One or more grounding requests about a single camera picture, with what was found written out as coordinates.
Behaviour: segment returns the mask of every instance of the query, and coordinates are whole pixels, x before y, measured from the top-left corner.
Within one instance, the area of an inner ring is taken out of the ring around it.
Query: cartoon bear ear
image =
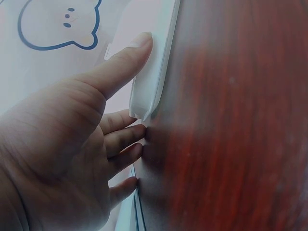
[[[88,34],[74,38],[74,42],[81,47],[91,47],[94,45],[95,39],[92,34]]]

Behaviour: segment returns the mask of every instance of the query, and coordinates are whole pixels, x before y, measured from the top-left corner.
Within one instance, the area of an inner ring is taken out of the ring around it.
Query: palm
[[[80,82],[68,84],[72,87]],[[92,90],[99,99],[100,94]],[[14,181],[29,214],[40,211],[32,221],[34,229],[40,224],[52,230],[94,230],[136,185],[132,178],[110,189],[108,180],[140,157],[140,144],[127,147],[144,137],[145,127],[126,128],[135,121],[127,110],[104,115],[96,126],[100,116],[87,110],[100,111],[99,107],[104,107],[100,100],[92,106],[84,100],[68,107],[82,92],[76,91],[65,100],[67,90],[52,92],[53,87],[39,92],[4,116],[8,128],[21,129],[11,138],[14,146],[10,153],[15,160],[24,160],[15,164],[26,174]],[[20,137],[21,132],[27,136]],[[129,189],[121,193],[121,187]]]

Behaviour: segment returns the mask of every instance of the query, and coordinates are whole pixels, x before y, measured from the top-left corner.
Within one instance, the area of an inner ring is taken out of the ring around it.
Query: fingernail
[[[143,32],[139,34],[130,44],[128,47],[132,48],[140,48],[144,46],[150,39],[152,38],[151,32]]]

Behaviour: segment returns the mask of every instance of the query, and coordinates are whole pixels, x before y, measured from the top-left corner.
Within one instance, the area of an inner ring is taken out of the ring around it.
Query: white plastic piece
[[[105,59],[127,47],[141,32],[152,32],[154,41],[148,63],[133,81],[129,103],[131,117],[145,120],[159,103],[179,6],[180,0],[132,0],[123,11]]]

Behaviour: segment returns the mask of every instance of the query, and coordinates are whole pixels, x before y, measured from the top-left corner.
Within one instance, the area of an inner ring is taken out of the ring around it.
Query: red wooden surface
[[[182,0],[148,126],[147,231],[308,230],[308,1]]]

